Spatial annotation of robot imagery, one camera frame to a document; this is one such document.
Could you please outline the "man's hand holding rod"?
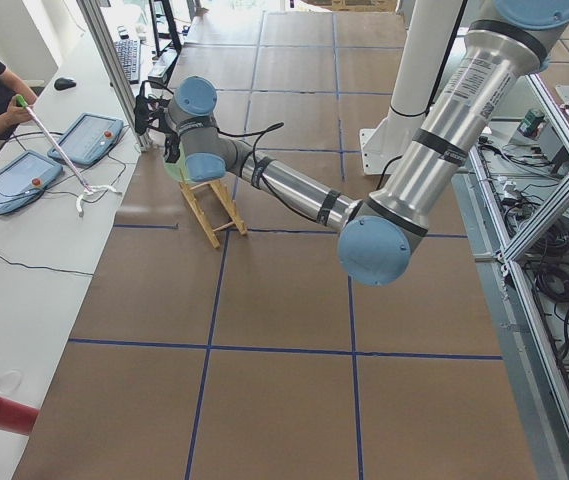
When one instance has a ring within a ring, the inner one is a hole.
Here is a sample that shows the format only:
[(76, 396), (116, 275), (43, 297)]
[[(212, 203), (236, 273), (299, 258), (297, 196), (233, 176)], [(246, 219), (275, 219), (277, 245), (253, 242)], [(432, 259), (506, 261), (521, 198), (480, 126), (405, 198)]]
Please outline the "man's hand holding rod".
[(18, 125), (32, 120), (30, 105), (19, 94), (14, 95), (5, 112), (4, 122), (7, 126)]

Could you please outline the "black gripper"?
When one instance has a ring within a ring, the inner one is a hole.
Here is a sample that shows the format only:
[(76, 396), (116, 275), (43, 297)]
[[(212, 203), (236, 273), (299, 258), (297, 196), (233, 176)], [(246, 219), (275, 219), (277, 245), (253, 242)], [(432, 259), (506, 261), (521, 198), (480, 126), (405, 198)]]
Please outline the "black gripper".
[(168, 107), (170, 99), (154, 98), (149, 100), (149, 128), (163, 133), (164, 141), (164, 162), (177, 163), (180, 159), (180, 141), (177, 140), (173, 128), (169, 125)]

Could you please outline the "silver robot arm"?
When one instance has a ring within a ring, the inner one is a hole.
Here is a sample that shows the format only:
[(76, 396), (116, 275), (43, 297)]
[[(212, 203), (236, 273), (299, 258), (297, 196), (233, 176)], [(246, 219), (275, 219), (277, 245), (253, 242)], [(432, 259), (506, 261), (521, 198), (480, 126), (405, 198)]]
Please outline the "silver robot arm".
[(381, 177), (363, 199), (260, 153), (260, 132), (221, 131), (217, 90), (198, 76), (184, 79), (170, 100), (138, 97), (135, 128), (161, 131), (166, 162), (183, 162), (190, 180), (234, 174), (337, 231), (348, 275), (369, 286), (389, 284), (405, 272), (430, 211), (497, 107), (519, 78), (546, 68), (569, 24), (569, 1), (484, 1), (465, 33), (462, 60), (443, 79), (465, 8), (462, 1), (414, 4), (388, 114), (363, 142), (373, 157), (366, 171)]

